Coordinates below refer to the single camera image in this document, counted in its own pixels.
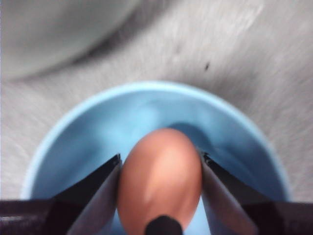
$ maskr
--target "blurry background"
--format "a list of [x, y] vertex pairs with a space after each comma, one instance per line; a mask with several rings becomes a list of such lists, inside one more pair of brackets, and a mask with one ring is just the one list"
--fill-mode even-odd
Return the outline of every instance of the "blurry background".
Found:
[[18, 79], [2, 74], [1, 198], [19, 197], [36, 147], [72, 107], [126, 82], [172, 80], [251, 118], [286, 168], [294, 200], [312, 202], [312, 12], [311, 0], [143, 0], [74, 61]]

